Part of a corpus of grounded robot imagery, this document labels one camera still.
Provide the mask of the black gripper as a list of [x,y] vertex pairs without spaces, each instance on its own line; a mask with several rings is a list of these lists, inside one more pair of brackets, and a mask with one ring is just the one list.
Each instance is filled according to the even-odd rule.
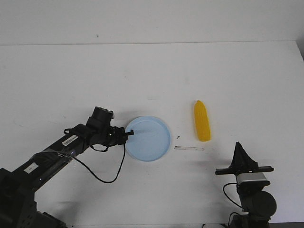
[[[239,156],[242,160],[242,167],[239,167]],[[216,168],[215,175],[239,175],[242,173],[258,173],[258,172],[272,172],[272,166],[259,166],[256,161],[250,158],[246,153],[241,143],[236,142],[234,155],[231,165],[228,168]]]
[[125,132],[125,129],[123,127],[107,127],[103,129],[100,133],[96,133],[92,136],[92,145],[122,145],[126,143],[127,137],[130,135],[134,135],[133,129],[128,132]]

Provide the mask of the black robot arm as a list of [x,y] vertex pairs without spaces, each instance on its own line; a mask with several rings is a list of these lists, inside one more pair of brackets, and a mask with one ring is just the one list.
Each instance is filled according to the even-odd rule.
[[243,214],[232,212],[228,219],[228,228],[268,228],[269,220],[277,210],[275,198],[263,188],[270,185],[264,173],[272,172],[272,166],[259,166],[251,159],[242,147],[236,142],[232,162],[228,168],[216,169],[216,175],[233,174],[235,182],[227,183],[222,187],[224,195],[227,196],[225,188],[228,185],[236,185],[240,204],[227,197],[233,204],[242,209]]
[[37,209],[35,193],[86,149],[125,145],[133,130],[112,127],[111,119],[92,117],[87,124],[66,129],[65,135],[34,154],[14,171],[0,170],[0,226],[2,228],[64,228],[65,222]]

